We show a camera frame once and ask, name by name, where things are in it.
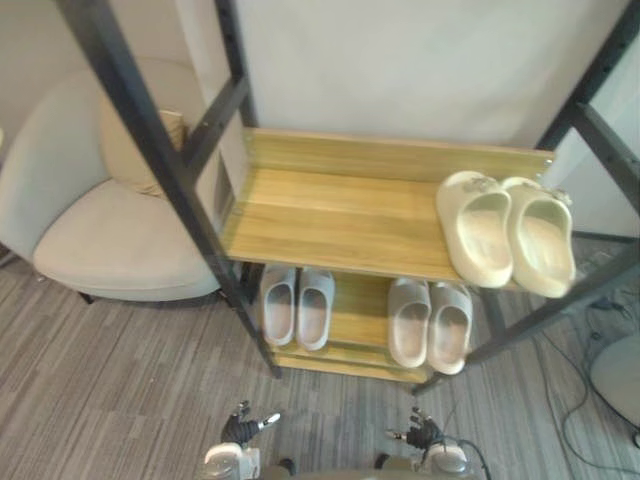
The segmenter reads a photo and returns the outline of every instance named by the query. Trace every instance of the pair of slippers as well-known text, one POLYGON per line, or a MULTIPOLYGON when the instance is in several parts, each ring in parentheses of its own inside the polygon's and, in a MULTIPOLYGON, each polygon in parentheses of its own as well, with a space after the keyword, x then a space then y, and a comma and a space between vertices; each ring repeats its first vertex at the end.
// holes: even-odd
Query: pair of slippers
POLYGON ((295 329, 296 269, 267 265, 260 283, 264 337, 281 347, 296 339, 305 349, 321 349, 329 338, 331 308, 336 284, 325 270, 303 268, 298 296, 298 328, 295 329))
POLYGON ((389 351, 406 368, 425 360, 447 375, 459 373, 469 347, 473 304, 462 285, 400 278, 389 289, 389 351))
POLYGON ((453 267, 481 287, 511 276, 525 289, 562 297, 575 279, 566 193, 522 177, 499 183, 478 172, 448 177, 436 209, 453 267))

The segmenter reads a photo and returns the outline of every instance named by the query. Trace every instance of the slipper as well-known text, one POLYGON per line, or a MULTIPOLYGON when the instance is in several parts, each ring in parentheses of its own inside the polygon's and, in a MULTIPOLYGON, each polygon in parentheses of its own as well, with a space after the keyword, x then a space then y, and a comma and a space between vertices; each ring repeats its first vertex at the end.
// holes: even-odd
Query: slipper
POLYGON ((264 338, 281 347, 293 338, 296 269, 267 265, 260 282, 264 338))
POLYGON ((399 278, 389 288, 389 352, 406 368, 427 358, 427 323, 431 314, 429 285, 424 280, 399 278))
POLYGON ((429 364, 446 375, 464 368, 473 317, 471 295, 463 285, 438 282, 431 286, 433 316, 429 322, 429 364))
POLYGON ((436 210, 456 272, 481 287, 505 285, 513 271, 507 237, 511 199, 500 184, 481 173, 448 177, 436 194, 436 210))
POLYGON ((297 340, 303 348, 319 350, 327 343, 335 290, 336 282, 331 272, 302 269, 297 340))
POLYGON ((569 196, 522 177, 507 178, 502 186, 512 202, 507 232, 513 278, 538 295, 562 297, 576 276, 569 196))

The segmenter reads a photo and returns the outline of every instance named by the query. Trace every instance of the shoe rack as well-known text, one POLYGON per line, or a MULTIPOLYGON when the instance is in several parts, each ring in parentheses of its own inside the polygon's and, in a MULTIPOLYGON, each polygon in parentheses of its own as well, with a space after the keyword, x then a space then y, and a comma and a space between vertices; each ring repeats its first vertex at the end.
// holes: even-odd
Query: shoe rack
MULTIPOLYGON (((280 366, 284 366, 380 377, 416 382, 412 392, 425 392, 446 376, 432 374, 426 367, 403 369, 391 361, 386 350, 386 298, 389 282, 395 277, 462 283, 449 261, 434 208, 438 184, 461 170, 497 179, 521 176, 536 180, 552 163, 553 154, 248 129, 245 140, 251 171, 244 186, 234 188, 234 193, 240 194, 220 232, 202 207, 195 184, 225 129, 231 131, 234 112, 240 111, 245 125, 256 122, 240 51, 235 2, 214 3, 222 34, 219 41, 231 66, 230 78, 194 126, 187 145, 176 151, 167 140, 109 2, 56 0, 71 33, 271 373, 279 377, 280 366), (336 299, 328 345, 314 353, 295 345, 270 351, 251 315, 251 289, 236 278, 229 258, 334 272, 336 299)), ((640 212, 640 178, 633 168, 639 160, 589 104, 637 38, 638 18, 640 1, 628 2, 538 146, 555 149, 573 127, 640 212)), ((227 72, 226 65, 220 71, 227 72)), ((240 132, 238 129, 235 140, 241 145, 240 132)), ((241 162, 243 168, 238 171, 244 171, 243 155, 235 155, 233 160, 241 162)), ((635 278, 640 272, 639 247, 637 239, 629 239, 610 262, 577 282, 566 296, 547 301, 509 326, 495 292, 483 290, 491 339, 469 353, 467 364, 492 357, 551 324, 566 308, 588 303, 635 278)), ((505 288, 516 287, 509 284, 505 288)))
POLYGON ((228 256, 323 268, 336 280, 327 345, 270 347, 276 364, 412 383, 431 372, 388 352, 391 280, 464 283, 435 211, 439 183, 465 169, 537 179, 553 161, 541 150, 265 129, 247 129, 246 143, 251 171, 222 235, 228 256))

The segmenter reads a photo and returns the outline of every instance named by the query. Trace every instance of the black metal frame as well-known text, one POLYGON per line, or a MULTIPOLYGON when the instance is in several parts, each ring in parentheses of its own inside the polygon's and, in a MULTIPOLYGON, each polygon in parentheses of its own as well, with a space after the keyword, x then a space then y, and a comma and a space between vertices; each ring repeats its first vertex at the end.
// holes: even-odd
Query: black metal frame
MULTIPOLYGON (((194 184, 234 112, 240 110, 245 125, 255 125, 255 115, 248 101, 249 84, 243 67, 233 0, 215 0, 231 78, 181 152, 175 151, 171 145, 106 0, 56 2, 146 162, 218 279, 223 294, 256 343, 271 372, 279 377, 280 368, 274 364, 272 354, 249 310, 262 266, 245 265, 241 281, 237 280, 232 263, 194 192, 194 184)), ((632 163, 638 159, 588 103, 637 36, 639 25, 640 0, 631 0, 582 80, 538 143, 539 148, 554 149, 569 128, 574 126, 636 211, 639 208, 640 178, 632 163)), ((556 320, 568 306, 586 304, 620 282, 638 275, 639 248, 640 243, 632 240, 622 253, 576 284, 565 297, 548 301, 509 327, 506 327, 497 293, 482 289, 491 339, 468 355, 467 364, 477 364, 496 355, 556 320)), ((414 386, 413 393, 424 392, 445 378, 450 377, 436 374, 427 382, 414 386)))
MULTIPOLYGON (((106 0, 56 0, 56 3, 229 304, 271 373, 280 377, 281 369, 274 363, 259 324, 251 313, 247 292, 236 278, 233 264, 195 193, 195 183, 202 168, 233 113, 247 98, 249 88, 244 72, 238 70, 237 65, 233 66, 231 79, 207 109, 182 151, 176 151, 109 3, 106 0)), ((228 2, 218 3, 224 8, 228 2)))

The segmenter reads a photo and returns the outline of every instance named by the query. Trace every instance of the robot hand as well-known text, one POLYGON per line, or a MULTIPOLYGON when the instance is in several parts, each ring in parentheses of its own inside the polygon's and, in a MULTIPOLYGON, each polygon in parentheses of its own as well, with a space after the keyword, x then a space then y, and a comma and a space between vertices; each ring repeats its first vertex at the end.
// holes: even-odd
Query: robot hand
POLYGON ((249 420, 243 422, 242 420, 251 411, 249 408, 249 402, 247 400, 240 402, 236 409, 233 411, 227 423, 222 428, 222 434, 220 440, 223 443, 237 443, 242 446, 249 442, 254 436, 260 433, 266 427, 273 425, 280 419, 279 413, 267 417, 262 421, 249 420))
POLYGON ((410 427, 406 433, 387 430, 387 435, 395 440, 404 440, 421 450, 429 450, 433 444, 442 442, 444 434, 436 422, 431 417, 425 417, 418 407, 413 407, 412 410, 415 415, 411 416, 411 421, 417 427, 410 427))

